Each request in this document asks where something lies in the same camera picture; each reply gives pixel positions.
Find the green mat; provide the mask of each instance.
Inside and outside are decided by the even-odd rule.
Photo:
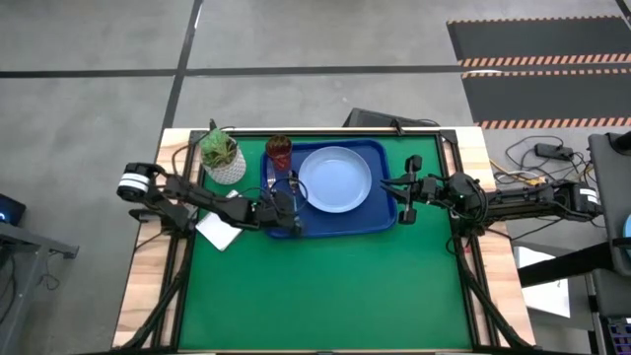
[[[267,139],[238,138],[245,177],[204,186],[258,186]],[[412,154],[423,157],[421,175],[441,173],[435,137],[375,139],[393,177]],[[224,252],[197,235],[179,348],[470,349],[456,260],[445,250],[450,235],[447,212],[423,205],[416,224],[376,234],[282,241],[242,232]]]

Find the paper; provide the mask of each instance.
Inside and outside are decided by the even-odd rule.
[[[518,247],[517,253],[518,267],[554,258],[552,255],[524,247]],[[570,296],[567,279],[526,287],[522,292],[524,293],[526,306],[557,316],[570,317]]]
[[[234,197],[237,194],[236,191],[232,190],[226,197]],[[207,214],[197,223],[195,229],[219,251],[224,251],[241,232],[241,229],[219,219],[215,213]]]

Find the red cup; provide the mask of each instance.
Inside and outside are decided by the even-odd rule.
[[[286,172],[292,167],[292,141],[284,135],[275,135],[265,143],[265,152],[277,172]]]

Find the white pot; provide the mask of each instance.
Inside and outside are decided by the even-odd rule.
[[[245,175],[245,158],[241,152],[241,147],[237,146],[237,155],[227,166],[221,168],[210,168],[204,165],[206,173],[220,184],[233,184]]]

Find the concrete floor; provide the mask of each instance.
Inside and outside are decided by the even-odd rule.
[[[191,6],[0,0],[0,71],[173,69]],[[447,20],[586,15],[620,12],[614,0],[207,0],[188,67],[455,64]],[[109,348],[138,228],[115,187],[125,163],[154,159],[172,82],[0,79],[0,191],[29,206],[27,228],[81,246],[76,260],[51,261],[61,287],[39,291],[24,354]],[[339,126],[352,107],[472,124],[458,75],[416,74],[187,78],[174,126],[206,126],[210,117],[220,125]],[[584,149],[591,132],[543,133]],[[508,145],[535,133],[486,132],[491,158],[504,162]],[[538,222],[509,228],[518,234]],[[564,223],[528,239],[580,248],[602,238],[591,225]],[[572,343],[559,328],[545,331],[544,347]]]

